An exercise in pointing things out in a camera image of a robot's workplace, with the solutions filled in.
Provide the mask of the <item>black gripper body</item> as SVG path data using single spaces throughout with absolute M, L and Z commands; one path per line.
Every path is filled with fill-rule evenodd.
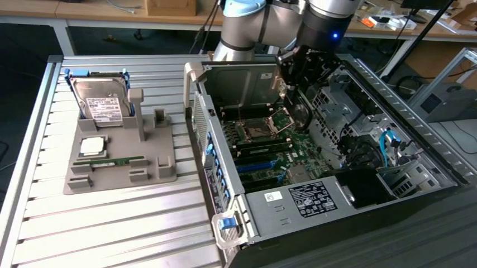
M 333 52 L 350 25 L 357 5 L 309 5 L 302 14 L 296 46 Z

